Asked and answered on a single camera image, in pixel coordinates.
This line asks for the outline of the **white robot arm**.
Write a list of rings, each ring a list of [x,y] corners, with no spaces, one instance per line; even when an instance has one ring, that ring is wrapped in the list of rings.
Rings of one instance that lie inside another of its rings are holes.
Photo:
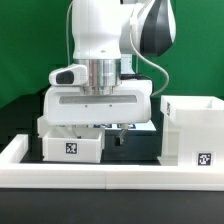
[[[170,0],[73,0],[73,63],[49,75],[44,119],[72,140],[102,136],[108,124],[126,131],[151,118],[150,80],[128,73],[127,54],[146,60],[173,44],[176,24]]]

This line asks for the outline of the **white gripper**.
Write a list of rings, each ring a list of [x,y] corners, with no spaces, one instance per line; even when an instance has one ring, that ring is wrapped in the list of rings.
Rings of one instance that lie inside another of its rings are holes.
[[[50,125],[145,123],[151,119],[151,80],[125,80],[111,95],[86,96],[79,87],[51,87],[44,101],[44,118]],[[122,146],[127,129],[115,137]]]

